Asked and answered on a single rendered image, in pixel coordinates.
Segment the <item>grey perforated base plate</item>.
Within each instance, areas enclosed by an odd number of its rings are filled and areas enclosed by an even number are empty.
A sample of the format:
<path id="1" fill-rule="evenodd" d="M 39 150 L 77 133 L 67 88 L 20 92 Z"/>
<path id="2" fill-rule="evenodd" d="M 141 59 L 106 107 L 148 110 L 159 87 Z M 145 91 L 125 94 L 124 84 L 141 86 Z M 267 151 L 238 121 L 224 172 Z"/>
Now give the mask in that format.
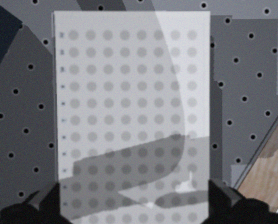
<path id="1" fill-rule="evenodd" d="M 210 178 L 237 189 L 278 124 L 278 0 L 0 0 L 0 211 L 55 181 L 51 12 L 210 11 Z"/>

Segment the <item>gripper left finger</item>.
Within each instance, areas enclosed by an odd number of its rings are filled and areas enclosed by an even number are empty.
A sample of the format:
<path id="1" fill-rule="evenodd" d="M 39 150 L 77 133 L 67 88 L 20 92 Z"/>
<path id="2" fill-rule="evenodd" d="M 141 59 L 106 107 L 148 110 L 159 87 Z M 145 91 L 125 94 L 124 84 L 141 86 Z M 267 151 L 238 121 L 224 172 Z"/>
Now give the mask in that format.
<path id="1" fill-rule="evenodd" d="M 17 218 L 17 219 L 15 219 Z M 60 183 L 48 182 L 22 203 L 0 211 L 0 224 L 73 224 L 60 214 Z"/>

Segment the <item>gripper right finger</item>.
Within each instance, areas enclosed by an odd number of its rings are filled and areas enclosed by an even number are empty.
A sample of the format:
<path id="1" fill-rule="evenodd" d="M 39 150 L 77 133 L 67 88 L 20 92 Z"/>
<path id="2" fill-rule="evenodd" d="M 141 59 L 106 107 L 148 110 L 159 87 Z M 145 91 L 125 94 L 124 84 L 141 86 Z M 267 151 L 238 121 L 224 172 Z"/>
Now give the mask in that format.
<path id="1" fill-rule="evenodd" d="M 278 224 L 278 213 L 269 212 L 266 202 L 246 198 L 219 178 L 210 178 L 208 217 L 201 224 Z"/>

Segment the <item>grey pcr plate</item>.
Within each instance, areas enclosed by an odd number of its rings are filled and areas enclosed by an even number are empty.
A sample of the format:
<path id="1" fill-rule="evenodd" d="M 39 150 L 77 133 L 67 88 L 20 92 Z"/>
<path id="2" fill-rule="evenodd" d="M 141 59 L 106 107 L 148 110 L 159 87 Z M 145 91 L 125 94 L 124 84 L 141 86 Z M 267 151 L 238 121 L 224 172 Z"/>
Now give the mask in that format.
<path id="1" fill-rule="evenodd" d="M 210 11 L 54 11 L 60 214 L 201 224 Z"/>

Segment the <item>white benchtop thermal cycler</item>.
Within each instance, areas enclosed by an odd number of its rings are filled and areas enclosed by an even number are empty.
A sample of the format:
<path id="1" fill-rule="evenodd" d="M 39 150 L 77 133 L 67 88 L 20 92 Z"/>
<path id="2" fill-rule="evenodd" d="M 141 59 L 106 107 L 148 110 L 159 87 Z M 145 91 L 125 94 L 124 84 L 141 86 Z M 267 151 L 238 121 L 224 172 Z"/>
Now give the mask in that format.
<path id="1" fill-rule="evenodd" d="M 0 6 L 0 63 L 23 22 Z"/>

